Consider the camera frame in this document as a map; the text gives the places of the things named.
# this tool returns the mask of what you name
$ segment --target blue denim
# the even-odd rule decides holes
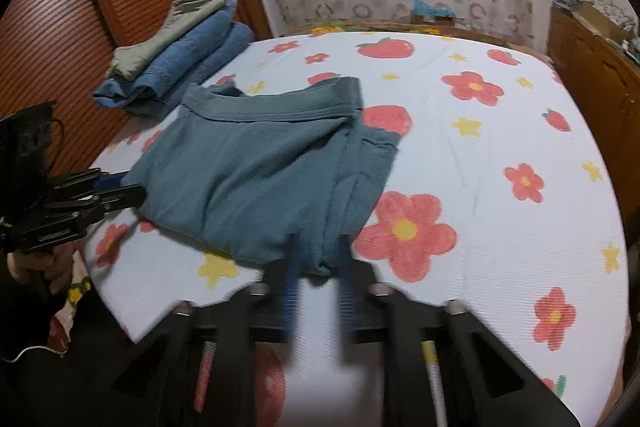
[[[280,259],[299,233],[304,271],[327,275],[339,235],[355,238],[380,197],[399,139],[362,123],[357,78],[258,96],[191,85],[122,185],[146,188],[144,217],[236,261]]]
[[[231,62],[254,40],[249,26],[240,22],[231,25],[223,44],[208,57],[204,57],[174,84],[161,98],[137,98],[125,107],[133,116],[147,114],[164,119],[176,107],[191,84],[201,84],[220,68]]]
[[[210,55],[225,39],[236,12],[236,0],[204,19],[170,44],[133,82],[108,78],[94,92],[94,100],[106,108],[124,107],[137,98],[161,98],[194,64]]]

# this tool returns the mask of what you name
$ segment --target gray-green cloth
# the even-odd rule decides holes
[[[179,39],[187,31],[212,13],[218,11],[226,0],[177,0],[169,6],[162,26],[149,40],[121,46],[113,52],[105,78],[117,77],[118,80],[133,82],[142,70],[158,56],[169,44]]]
[[[144,217],[236,261],[279,259],[299,233],[303,269],[326,275],[339,235],[355,238],[372,212],[399,139],[362,123],[357,78],[258,96],[190,86],[122,185],[146,188]]]

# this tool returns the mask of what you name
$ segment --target white cable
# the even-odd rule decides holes
[[[46,349],[47,351],[51,351],[52,353],[55,353],[56,355],[64,355],[66,353],[66,349],[64,351],[56,351],[55,349],[51,349],[50,347],[47,346],[29,346],[29,347],[25,347],[20,353],[18,353],[18,356],[15,357],[13,360],[7,360],[7,359],[2,359],[0,358],[0,360],[2,360],[3,362],[8,362],[8,363],[14,363],[17,362],[18,359],[23,356],[28,350],[30,349]]]

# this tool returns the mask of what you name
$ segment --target cardboard box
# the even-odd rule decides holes
[[[604,13],[596,10],[590,3],[580,3],[577,10],[580,17],[585,19],[591,26],[599,31],[603,36],[622,44],[622,41],[631,39],[631,32],[618,28]]]

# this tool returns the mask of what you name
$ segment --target bedsheet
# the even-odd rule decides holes
[[[480,42],[330,33],[254,42],[206,85],[232,78],[259,96],[336,74],[359,77],[367,124],[402,135],[356,254],[415,299],[468,302],[595,425],[624,344],[625,243],[602,158],[558,76]],[[94,166],[129,169],[175,117],[132,120]],[[135,341],[175,301],[222,301],[261,274],[132,210],[91,230],[85,259]],[[303,279],[290,344],[258,346],[260,427],[380,424],[379,346],[340,344],[337,299],[334,280]]]

